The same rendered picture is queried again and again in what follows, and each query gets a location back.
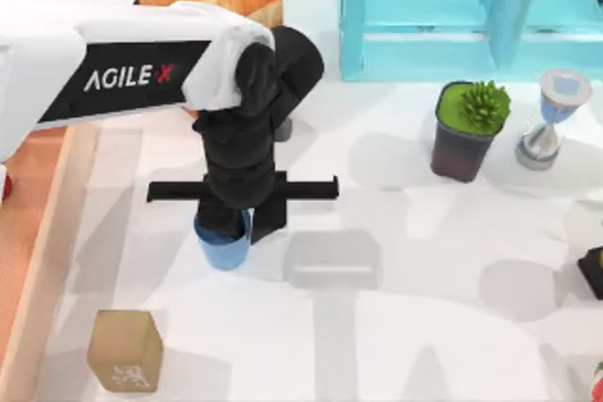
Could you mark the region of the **brown cardboard box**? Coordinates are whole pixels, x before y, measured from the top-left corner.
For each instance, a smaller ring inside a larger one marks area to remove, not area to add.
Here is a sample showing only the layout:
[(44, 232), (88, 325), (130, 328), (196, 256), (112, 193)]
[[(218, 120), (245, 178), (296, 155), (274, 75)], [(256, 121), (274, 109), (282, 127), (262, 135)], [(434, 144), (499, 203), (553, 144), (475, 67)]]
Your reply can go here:
[(163, 355), (163, 340), (150, 312), (100, 310), (95, 315), (86, 359), (105, 390), (156, 392)]

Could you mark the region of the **trophy with black base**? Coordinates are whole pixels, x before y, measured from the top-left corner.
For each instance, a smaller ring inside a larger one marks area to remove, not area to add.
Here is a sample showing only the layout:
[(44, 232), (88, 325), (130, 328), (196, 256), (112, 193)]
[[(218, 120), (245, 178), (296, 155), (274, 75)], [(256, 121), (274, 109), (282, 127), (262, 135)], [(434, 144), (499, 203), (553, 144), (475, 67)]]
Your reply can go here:
[(589, 249), (578, 266), (595, 298), (603, 301), (603, 246)]

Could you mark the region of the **red and green object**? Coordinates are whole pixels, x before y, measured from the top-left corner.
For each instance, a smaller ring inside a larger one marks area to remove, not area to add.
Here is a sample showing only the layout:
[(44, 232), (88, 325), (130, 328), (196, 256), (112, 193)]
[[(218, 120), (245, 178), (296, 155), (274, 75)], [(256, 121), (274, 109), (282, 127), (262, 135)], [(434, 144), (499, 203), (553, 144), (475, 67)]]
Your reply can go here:
[(603, 361), (595, 367), (589, 396), (590, 402), (603, 402)]

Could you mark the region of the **light blue rack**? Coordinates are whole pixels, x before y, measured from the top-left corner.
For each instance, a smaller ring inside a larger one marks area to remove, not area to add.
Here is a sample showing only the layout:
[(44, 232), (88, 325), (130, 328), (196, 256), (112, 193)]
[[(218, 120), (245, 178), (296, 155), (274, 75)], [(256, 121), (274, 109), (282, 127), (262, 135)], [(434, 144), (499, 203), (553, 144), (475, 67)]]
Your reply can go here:
[(603, 0), (338, 0), (347, 81), (603, 76)]

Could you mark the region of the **dark pot with green plant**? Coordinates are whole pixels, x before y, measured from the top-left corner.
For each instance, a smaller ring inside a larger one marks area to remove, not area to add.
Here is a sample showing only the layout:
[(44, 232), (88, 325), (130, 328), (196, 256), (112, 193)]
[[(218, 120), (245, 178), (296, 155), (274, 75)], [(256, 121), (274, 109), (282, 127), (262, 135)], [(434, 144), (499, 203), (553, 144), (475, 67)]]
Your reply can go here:
[(435, 108), (432, 172), (461, 183), (472, 182), (510, 113), (507, 90), (493, 80), (444, 85)]

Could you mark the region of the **shallow salmon-coloured box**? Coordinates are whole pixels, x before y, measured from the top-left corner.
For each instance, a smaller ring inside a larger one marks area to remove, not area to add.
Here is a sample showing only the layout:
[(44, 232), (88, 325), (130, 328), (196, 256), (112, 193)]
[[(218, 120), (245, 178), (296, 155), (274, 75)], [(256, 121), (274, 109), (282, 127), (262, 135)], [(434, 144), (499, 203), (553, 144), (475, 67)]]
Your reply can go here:
[(0, 205), (0, 402), (34, 402), (79, 231), (100, 129), (31, 134), (7, 162)]

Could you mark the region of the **grey hourglass with blue sand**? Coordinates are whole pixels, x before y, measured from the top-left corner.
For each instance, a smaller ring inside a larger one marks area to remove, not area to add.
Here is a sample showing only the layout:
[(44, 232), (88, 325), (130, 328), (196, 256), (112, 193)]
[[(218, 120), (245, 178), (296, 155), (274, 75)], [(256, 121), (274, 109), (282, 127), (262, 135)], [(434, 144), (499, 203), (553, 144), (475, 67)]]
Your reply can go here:
[(555, 163), (572, 116), (593, 94), (587, 76), (570, 69), (551, 69), (540, 78), (539, 101), (515, 147), (517, 162), (526, 169), (543, 171)]

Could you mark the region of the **blue cup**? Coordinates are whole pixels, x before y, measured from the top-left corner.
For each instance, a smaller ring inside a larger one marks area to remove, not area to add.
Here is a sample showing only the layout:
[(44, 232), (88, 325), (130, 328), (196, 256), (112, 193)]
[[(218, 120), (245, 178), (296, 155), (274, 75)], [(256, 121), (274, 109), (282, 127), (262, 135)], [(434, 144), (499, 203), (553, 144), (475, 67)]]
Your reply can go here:
[(199, 238), (207, 262), (218, 270), (234, 270), (246, 260), (251, 247), (252, 216), (249, 211), (241, 213), (244, 234), (238, 239), (227, 238), (203, 226), (194, 218), (194, 231)]

